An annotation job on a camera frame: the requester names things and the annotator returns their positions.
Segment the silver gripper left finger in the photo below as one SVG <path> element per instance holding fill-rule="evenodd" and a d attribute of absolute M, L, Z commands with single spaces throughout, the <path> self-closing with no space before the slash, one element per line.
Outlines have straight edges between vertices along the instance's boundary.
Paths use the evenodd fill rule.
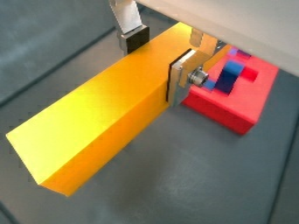
<path fill-rule="evenodd" d="M 124 55 L 149 41 L 149 27 L 141 22 L 135 0 L 108 0 L 116 18 L 116 36 Z"/>

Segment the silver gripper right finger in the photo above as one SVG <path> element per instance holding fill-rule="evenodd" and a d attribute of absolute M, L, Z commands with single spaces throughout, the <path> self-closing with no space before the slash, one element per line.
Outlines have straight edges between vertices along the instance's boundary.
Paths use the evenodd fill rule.
<path fill-rule="evenodd" d="M 227 45 L 195 28 L 191 29 L 189 44 L 196 49 L 188 49 L 169 64 L 168 68 L 165 100 L 171 107 L 183 102 L 192 85 L 199 88 L 203 87 L 209 78 L 204 65 Z"/>

